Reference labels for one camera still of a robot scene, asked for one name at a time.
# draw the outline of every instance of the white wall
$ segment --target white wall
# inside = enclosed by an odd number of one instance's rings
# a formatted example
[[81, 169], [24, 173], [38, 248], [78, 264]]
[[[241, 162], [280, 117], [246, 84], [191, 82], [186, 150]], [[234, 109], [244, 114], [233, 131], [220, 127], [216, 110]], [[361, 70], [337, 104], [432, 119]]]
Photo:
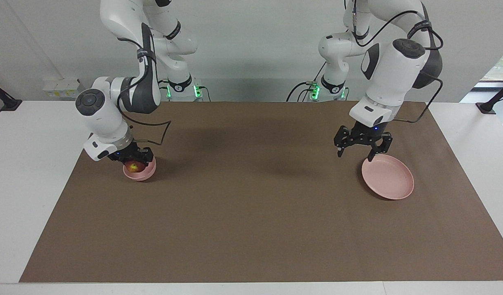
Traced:
[[[23, 41], [6, 1], [55, 69]], [[503, 0], [424, 3], [446, 42], [439, 101], [460, 101], [503, 55]], [[322, 65], [319, 39], [345, 30], [341, 0], [175, 0], [173, 6], [199, 38], [199, 51], [188, 59], [214, 100], [282, 101]], [[403, 36], [389, 27], [380, 40]], [[101, 75], [135, 75], [133, 50], [103, 27], [98, 0], [0, 0], [0, 86], [18, 98], [44, 99], [41, 81], [57, 72], [85, 86]], [[347, 85], [354, 98], [367, 82], [358, 71], [360, 59], [351, 61]], [[435, 88], [411, 91], [407, 99], [428, 100]]]

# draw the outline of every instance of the cable connector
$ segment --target cable connector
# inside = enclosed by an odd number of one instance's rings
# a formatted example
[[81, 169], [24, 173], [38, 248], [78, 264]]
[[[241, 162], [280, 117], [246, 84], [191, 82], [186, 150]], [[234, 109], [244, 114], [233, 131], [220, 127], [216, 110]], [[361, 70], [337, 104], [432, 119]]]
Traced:
[[357, 8], [353, 8], [353, 32], [357, 32], [357, 23], [358, 23], [358, 17], [357, 17]]
[[315, 81], [306, 81], [304, 82], [305, 85], [308, 85], [308, 86], [314, 86], [316, 85]]
[[313, 101], [319, 101], [319, 93], [321, 92], [321, 86], [319, 84], [312, 82], [310, 86], [310, 99]]
[[206, 89], [206, 91], [208, 92], [208, 100], [211, 102], [212, 96], [209, 94], [209, 89], [206, 86], [199, 86], [198, 89], [198, 91], [201, 91], [200, 89]]

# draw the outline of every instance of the black joint cap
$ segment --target black joint cap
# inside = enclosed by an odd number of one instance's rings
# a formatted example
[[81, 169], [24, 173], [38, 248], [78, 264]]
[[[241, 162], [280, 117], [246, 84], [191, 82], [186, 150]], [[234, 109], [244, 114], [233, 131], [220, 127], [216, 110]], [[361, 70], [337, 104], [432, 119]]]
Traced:
[[156, 5], [158, 5], [158, 7], [166, 7], [169, 4], [171, 4], [171, 1], [172, 0], [155, 0]]
[[410, 39], [394, 40], [394, 48], [401, 52], [404, 56], [411, 59], [417, 59], [424, 56], [426, 49], [423, 45]]
[[322, 83], [322, 86], [324, 86], [324, 88], [328, 89], [330, 91], [331, 94], [338, 94], [339, 92], [341, 92], [341, 90], [343, 89], [344, 87], [344, 83], [340, 84], [340, 85], [333, 85], [333, 84], [330, 84], [326, 81], [326, 79], [324, 78], [324, 75], [322, 76], [321, 78], [321, 83]]
[[98, 159], [103, 159], [107, 157], [107, 155], [109, 155], [109, 153], [107, 151], [103, 151], [100, 155], [98, 155]]
[[98, 89], [88, 89], [80, 93], [75, 102], [78, 111], [84, 116], [92, 116], [105, 103], [105, 95]]
[[384, 117], [380, 116], [377, 120], [375, 120], [375, 122], [373, 123], [373, 125], [374, 126], [379, 125], [382, 122], [383, 119], [384, 119]]

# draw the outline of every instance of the black strap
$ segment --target black strap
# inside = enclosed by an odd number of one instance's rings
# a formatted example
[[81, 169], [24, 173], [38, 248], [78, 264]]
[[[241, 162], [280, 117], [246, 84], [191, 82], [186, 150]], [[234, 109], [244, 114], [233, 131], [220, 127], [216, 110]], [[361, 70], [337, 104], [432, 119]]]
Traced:
[[426, 30], [431, 27], [432, 27], [432, 23], [427, 19], [422, 22], [416, 23], [416, 25], [408, 33], [407, 37], [408, 37], [408, 39], [411, 39], [411, 37], [414, 37], [416, 32], [418, 32], [420, 30]]
[[182, 83], [173, 83], [170, 81], [169, 86], [171, 86], [176, 92], [184, 92], [184, 90], [186, 90], [186, 87], [191, 85], [192, 82], [193, 82], [193, 77], [191, 75], [189, 75], [189, 78]]
[[171, 34], [164, 36], [164, 37], [166, 37], [166, 39], [168, 39], [168, 40], [173, 40], [178, 35], [178, 33], [180, 33], [181, 29], [182, 29], [182, 25], [177, 20], [177, 27], [173, 30], [173, 32], [171, 32]]
[[368, 30], [362, 36], [359, 36], [358, 34], [354, 33], [355, 39], [357, 39], [357, 40], [364, 40], [364, 39], [366, 39], [366, 37], [368, 37], [368, 33], [370, 33], [370, 27], [368, 27]]
[[137, 58], [140, 59], [144, 56], [147, 56], [148, 58], [152, 59], [154, 62], [156, 62], [156, 55], [154, 52], [151, 50], [146, 50], [146, 49], [139, 49], [137, 50]]
[[335, 95], [335, 94], [338, 94], [339, 92], [341, 92], [341, 89], [343, 89], [344, 84], [346, 82], [344, 82], [340, 85], [333, 85], [333, 84], [326, 82], [326, 80], [324, 79], [324, 75], [323, 75], [321, 78], [321, 83], [322, 83], [322, 86], [324, 86], [324, 88], [330, 90], [330, 93]]

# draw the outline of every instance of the apple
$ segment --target apple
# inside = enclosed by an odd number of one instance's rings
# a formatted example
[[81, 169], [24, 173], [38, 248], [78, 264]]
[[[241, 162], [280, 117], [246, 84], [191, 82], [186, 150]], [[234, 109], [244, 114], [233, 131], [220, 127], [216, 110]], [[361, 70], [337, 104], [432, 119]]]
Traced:
[[124, 163], [125, 168], [131, 173], [139, 173], [145, 170], [146, 166], [137, 161], [128, 161]]

